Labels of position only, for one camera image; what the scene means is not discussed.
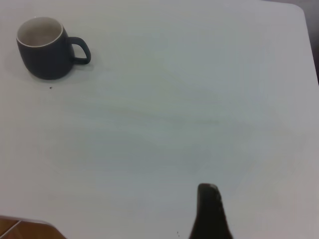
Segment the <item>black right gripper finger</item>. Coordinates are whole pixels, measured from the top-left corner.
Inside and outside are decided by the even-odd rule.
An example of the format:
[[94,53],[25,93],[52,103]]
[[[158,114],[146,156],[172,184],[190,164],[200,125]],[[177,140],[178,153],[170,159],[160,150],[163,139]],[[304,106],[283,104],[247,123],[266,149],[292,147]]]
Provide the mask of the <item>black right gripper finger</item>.
[[189,237],[191,239],[233,239],[221,194],[214,184],[198,185],[196,218]]

